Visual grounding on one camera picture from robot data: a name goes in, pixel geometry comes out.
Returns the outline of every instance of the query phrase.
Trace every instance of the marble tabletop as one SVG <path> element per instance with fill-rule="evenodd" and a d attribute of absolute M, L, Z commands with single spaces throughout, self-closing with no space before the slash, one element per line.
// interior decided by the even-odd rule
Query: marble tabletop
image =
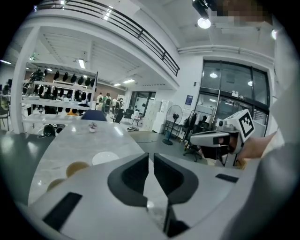
<path fill-rule="evenodd" d="M 97 124 L 95 133 L 89 132 L 91 122 Z M 144 153 L 119 123 L 79 120 L 68 124 L 41 158 L 31 182 L 28 204 L 43 195 L 53 180 L 67 178 L 66 169 L 71 163 L 81 161 L 92 166 L 93 157 L 104 151 L 119 158 Z"/>

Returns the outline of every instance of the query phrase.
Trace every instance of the standing fan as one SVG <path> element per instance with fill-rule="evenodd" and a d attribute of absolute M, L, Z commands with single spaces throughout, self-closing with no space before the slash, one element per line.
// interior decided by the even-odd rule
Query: standing fan
<path fill-rule="evenodd" d="M 172 126 L 172 129 L 171 129 L 168 139 L 163 139 L 163 143 L 165 143 L 167 145 L 173 145 L 173 143 L 170 141 L 170 137 L 171 137 L 175 122 L 180 122 L 181 119 L 182 119 L 181 107 L 179 107 L 178 105 L 171 106 L 167 112 L 167 121 L 173 122 L 173 126 Z"/>

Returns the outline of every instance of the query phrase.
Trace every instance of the blue chair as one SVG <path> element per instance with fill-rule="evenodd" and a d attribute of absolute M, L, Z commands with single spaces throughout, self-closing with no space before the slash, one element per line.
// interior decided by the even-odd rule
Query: blue chair
<path fill-rule="evenodd" d="M 94 120 L 94 121 L 104 121 L 107 122 L 106 117 L 102 111 L 98 110 L 87 110 L 82 116 L 81 120 Z"/>

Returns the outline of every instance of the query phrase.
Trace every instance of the white plate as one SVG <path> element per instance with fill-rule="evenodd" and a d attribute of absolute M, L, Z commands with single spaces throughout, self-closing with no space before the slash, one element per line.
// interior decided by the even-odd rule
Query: white plate
<path fill-rule="evenodd" d="M 92 160 L 93 165 L 107 163 L 119 159 L 119 156 L 113 152 L 100 152 L 97 153 Z"/>

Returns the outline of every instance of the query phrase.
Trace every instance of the ceiling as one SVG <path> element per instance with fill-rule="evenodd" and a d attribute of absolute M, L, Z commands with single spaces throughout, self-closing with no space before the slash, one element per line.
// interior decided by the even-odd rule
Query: ceiling
<path fill-rule="evenodd" d="M 197 25 L 201 16 L 193 8 L 191 0 L 131 1 L 136 4 L 139 2 L 141 9 L 149 14 L 167 34 L 172 32 L 169 37 L 177 48 L 230 45 L 273 57 L 274 40 L 270 37 L 272 26 L 264 22 L 264 20 L 269 20 L 267 17 L 259 18 L 258 22 L 252 22 L 253 19 L 249 18 L 217 16 L 216 12 L 209 9 L 212 25 L 209 29 L 201 29 Z"/>
<path fill-rule="evenodd" d="M 30 29 L 20 30 L 7 48 L 4 60 L 16 64 L 21 48 Z M 98 81 L 106 84 L 120 83 L 132 88 L 145 85 L 159 85 L 169 88 L 167 82 L 138 58 L 107 41 L 82 32 L 53 27 L 42 27 L 35 47 L 34 61 L 27 65 L 29 70 L 36 67 L 53 68 L 76 74 L 89 75 L 80 68 L 78 59 L 84 59 L 87 71 L 98 72 Z M 135 82 L 124 84 L 123 81 Z"/>

